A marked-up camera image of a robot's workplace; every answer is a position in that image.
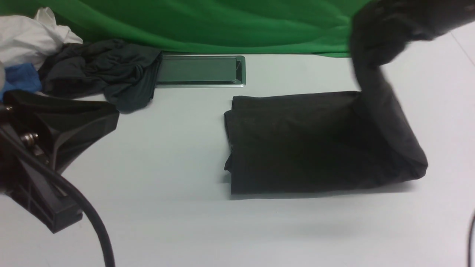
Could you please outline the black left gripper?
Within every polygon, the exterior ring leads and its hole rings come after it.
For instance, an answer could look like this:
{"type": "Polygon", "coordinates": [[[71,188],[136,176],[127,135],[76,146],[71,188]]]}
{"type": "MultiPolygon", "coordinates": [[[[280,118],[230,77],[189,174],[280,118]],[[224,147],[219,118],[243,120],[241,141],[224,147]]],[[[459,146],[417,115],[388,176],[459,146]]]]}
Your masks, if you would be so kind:
{"type": "MultiPolygon", "coordinates": [[[[8,91],[1,103],[1,129],[58,174],[86,149],[117,128],[120,113],[100,101],[49,98],[8,91]]],[[[1,187],[53,233],[77,223],[83,212],[73,199],[1,139],[1,187]]]]}

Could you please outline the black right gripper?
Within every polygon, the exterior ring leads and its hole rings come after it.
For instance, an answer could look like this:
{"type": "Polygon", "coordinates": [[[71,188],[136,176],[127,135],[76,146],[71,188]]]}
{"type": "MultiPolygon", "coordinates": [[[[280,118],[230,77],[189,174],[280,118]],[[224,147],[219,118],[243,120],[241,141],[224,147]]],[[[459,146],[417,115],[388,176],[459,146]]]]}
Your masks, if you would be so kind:
{"type": "Polygon", "coordinates": [[[413,41],[431,41],[474,21],[473,0],[372,0],[353,16],[355,68],[390,63],[413,41]]]}

